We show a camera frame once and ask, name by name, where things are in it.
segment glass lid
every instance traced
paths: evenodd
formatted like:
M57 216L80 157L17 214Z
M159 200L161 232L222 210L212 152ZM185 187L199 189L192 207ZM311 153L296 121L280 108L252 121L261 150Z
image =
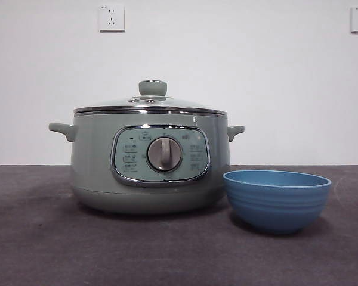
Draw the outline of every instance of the glass lid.
M214 110L201 104L167 97L167 83L160 80L144 80L140 82L139 93L140 96L137 97L102 102L99 105L91 107L77 108L74 110L74 113L91 112L106 114L151 111L152 113L211 113L227 115L226 112Z

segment cooker body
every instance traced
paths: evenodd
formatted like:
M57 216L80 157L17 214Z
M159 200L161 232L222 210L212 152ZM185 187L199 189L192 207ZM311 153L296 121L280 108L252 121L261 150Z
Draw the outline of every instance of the cooker body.
M73 125L76 134L72 146L72 189L79 201L90 207L118 213L182 212L212 204L224 195L222 174L230 164L226 116L78 113ZM187 130L198 134L202 142L204 139L201 155L190 153L198 151L197 145L182 144ZM148 159L147 141L153 141L150 134L157 132L163 132L162 136L170 140L164 139L162 146L166 144L172 150L175 147L182 154L175 161L178 167L169 172L160 171ZM124 142L127 139L131 140L129 145ZM134 153L133 145L146 148L140 147ZM197 160L203 160L201 167ZM186 176L187 167L198 167L199 171L192 177Z

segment lid knob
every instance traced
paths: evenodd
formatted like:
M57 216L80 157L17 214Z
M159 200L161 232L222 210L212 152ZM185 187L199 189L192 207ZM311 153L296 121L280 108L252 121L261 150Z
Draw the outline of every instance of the lid knob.
M141 95L159 95L164 97L167 93L167 83L161 80L144 80L139 83L139 93Z

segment lid rim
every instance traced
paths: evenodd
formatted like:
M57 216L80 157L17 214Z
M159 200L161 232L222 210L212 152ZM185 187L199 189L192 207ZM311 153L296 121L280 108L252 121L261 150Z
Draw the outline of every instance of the lid rim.
M182 107L168 107L168 106L95 106L95 107L82 107L74 109L74 114L91 112L91 111L135 111L135 110L146 110L146 111L184 111L184 112L197 112L197 113L211 113L227 115L225 111L207 109L207 108L182 108Z

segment cooker base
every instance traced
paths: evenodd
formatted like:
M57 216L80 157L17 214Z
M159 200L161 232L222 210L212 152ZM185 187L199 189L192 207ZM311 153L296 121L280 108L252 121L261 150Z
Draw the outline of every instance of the cooker base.
M223 188L167 194L117 194L72 187L78 200L94 209L113 213L157 214L198 209L220 200Z

